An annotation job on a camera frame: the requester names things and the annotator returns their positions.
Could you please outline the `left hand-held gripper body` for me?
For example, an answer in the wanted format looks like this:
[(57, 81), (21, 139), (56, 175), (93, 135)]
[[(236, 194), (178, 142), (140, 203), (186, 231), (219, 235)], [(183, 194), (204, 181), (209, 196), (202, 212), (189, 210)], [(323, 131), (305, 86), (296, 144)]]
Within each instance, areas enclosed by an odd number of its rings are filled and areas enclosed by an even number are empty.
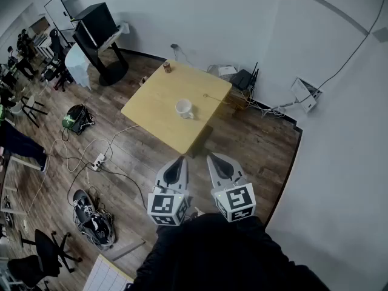
[(158, 226), (179, 226), (189, 209), (187, 183), (162, 184), (157, 181), (149, 193), (147, 214)]

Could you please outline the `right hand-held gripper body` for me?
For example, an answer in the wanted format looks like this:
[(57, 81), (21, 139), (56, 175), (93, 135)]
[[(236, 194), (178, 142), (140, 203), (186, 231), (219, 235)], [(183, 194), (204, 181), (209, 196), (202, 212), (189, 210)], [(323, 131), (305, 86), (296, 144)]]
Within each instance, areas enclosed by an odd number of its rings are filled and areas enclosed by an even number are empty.
[(244, 178), (225, 187), (212, 189), (215, 204), (228, 222), (235, 222), (253, 216), (256, 201), (252, 183)]

